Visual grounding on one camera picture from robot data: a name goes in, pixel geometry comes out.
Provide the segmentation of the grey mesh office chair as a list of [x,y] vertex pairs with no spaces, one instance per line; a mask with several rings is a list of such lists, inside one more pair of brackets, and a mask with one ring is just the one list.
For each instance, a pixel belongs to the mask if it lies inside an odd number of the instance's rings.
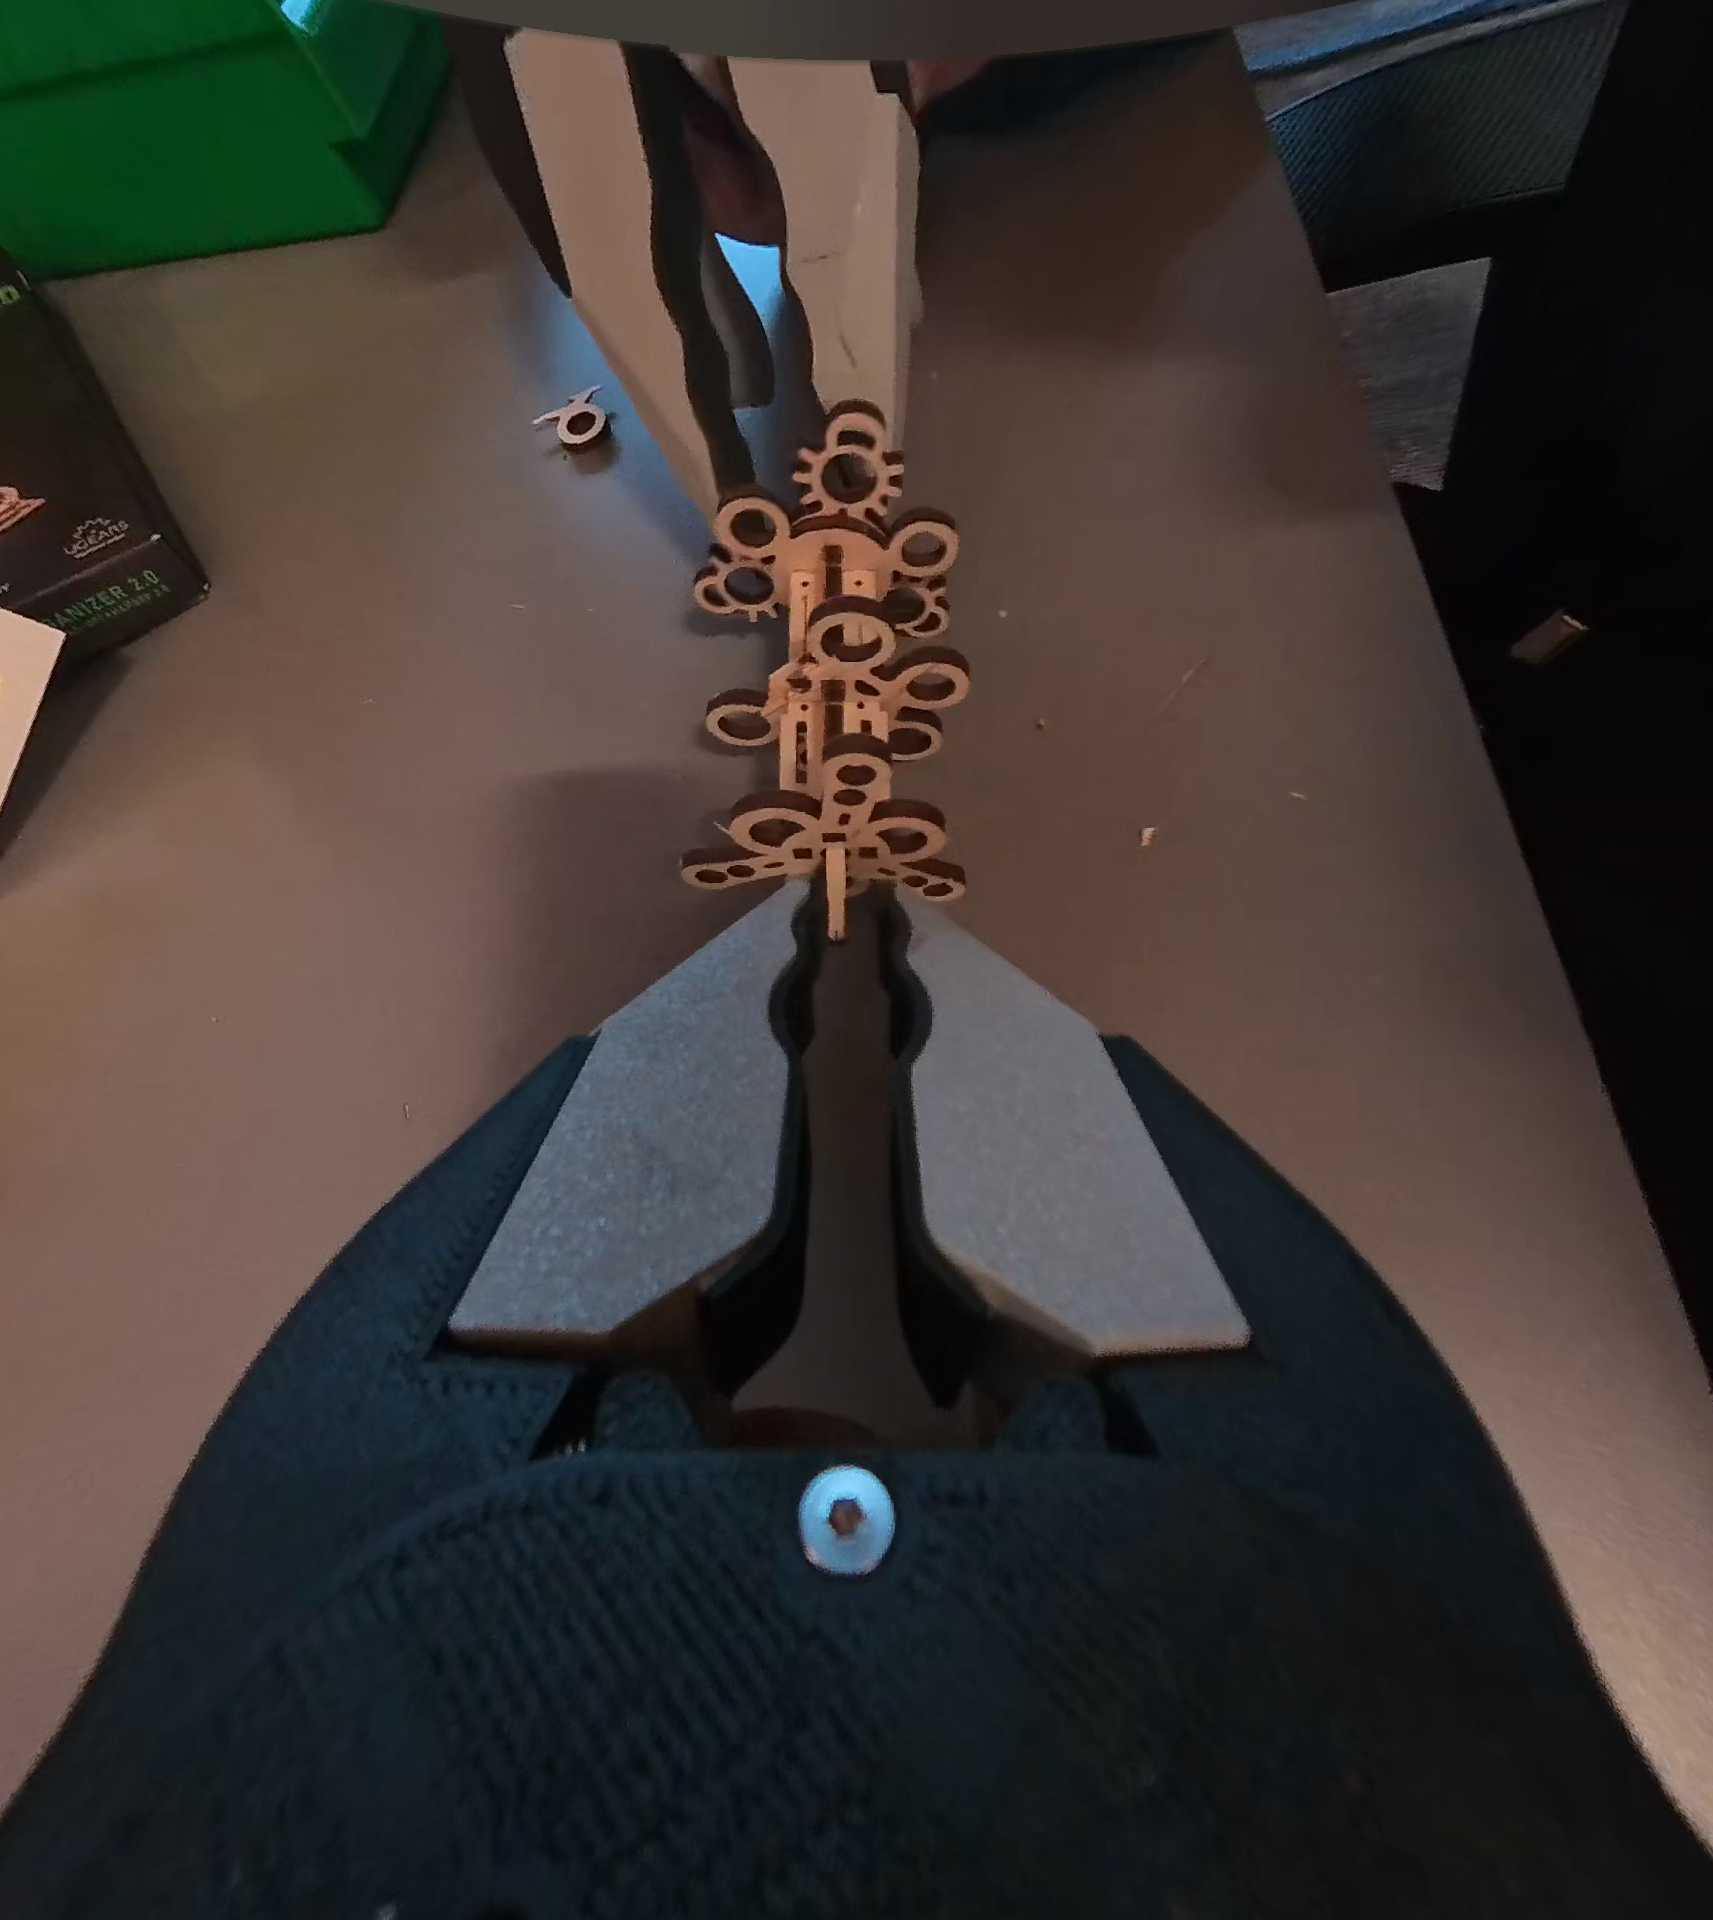
[[1566,193],[1623,2],[1366,2],[1235,30],[1331,292],[1506,248]]

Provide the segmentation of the wooden gear model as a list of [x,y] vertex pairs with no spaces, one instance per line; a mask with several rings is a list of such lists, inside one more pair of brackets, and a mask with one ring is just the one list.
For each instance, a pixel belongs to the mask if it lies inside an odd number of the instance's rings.
[[960,531],[950,515],[897,512],[904,451],[870,398],[840,398],[796,453],[796,505],[748,483],[712,515],[700,611],[783,618],[785,653],[764,687],[704,708],[725,747],[774,753],[774,783],[727,815],[723,839],[680,859],[680,878],[723,891],[817,878],[828,935],[877,884],[929,901],[962,900],[939,806],[895,795],[900,767],[937,754],[944,714],[969,692],[967,659],[944,643]]

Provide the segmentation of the green plastic bin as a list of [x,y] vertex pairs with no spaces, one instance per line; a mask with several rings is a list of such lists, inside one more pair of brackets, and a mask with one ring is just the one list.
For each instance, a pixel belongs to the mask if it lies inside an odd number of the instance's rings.
[[0,248],[62,276],[383,227],[420,143],[326,145],[271,3],[0,2]]
[[365,168],[420,143],[447,83],[438,21],[379,2],[275,2],[326,145]]

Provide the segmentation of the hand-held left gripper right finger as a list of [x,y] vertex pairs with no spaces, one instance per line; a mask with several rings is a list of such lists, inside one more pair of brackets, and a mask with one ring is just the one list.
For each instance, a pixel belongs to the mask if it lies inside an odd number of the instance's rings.
[[1099,1029],[898,893],[891,995],[897,1296],[934,1401],[1239,1351],[1251,1325]]

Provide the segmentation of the black model kit box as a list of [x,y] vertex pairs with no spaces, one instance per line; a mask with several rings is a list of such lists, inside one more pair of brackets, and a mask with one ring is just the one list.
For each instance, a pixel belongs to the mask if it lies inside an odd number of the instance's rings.
[[69,671],[208,591],[71,322],[0,250],[0,607],[55,627]]

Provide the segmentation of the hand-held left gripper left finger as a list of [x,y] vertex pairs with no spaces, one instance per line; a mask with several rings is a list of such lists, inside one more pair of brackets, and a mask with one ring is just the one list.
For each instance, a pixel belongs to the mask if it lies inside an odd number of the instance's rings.
[[604,1020],[448,1335],[741,1388],[796,1328],[817,939],[783,885]]

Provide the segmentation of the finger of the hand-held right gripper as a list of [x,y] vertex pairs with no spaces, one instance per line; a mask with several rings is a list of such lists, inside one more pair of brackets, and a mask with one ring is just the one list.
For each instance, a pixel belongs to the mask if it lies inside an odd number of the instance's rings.
[[769,398],[769,335],[704,207],[682,58],[509,35],[509,81],[581,326],[693,499],[755,478],[737,421]]
[[744,124],[785,212],[783,267],[810,333],[824,405],[868,398],[904,444],[920,310],[916,127],[868,60],[727,62]]

